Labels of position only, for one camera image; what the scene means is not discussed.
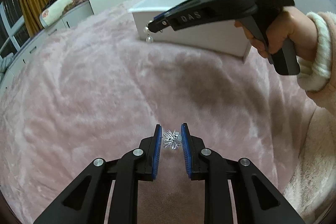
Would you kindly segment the person right hand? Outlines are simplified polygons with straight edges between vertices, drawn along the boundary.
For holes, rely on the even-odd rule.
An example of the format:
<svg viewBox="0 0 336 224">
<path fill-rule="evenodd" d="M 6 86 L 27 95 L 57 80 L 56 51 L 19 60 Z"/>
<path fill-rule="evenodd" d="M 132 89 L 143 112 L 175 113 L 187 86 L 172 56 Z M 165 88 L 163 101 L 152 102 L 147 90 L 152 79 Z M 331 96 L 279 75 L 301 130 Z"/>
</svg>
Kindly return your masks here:
<svg viewBox="0 0 336 224">
<path fill-rule="evenodd" d="M 318 31 L 314 22 L 295 7 L 286 7 L 273 21 L 266 31 L 268 48 L 257 40 L 250 31 L 239 21 L 235 21 L 236 28 L 242 28 L 250 44 L 256 48 L 259 55 L 267 58 L 278 52 L 286 38 L 294 42 L 298 57 L 307 61 L 314 61 L 317 52 Z"/>
</svg>

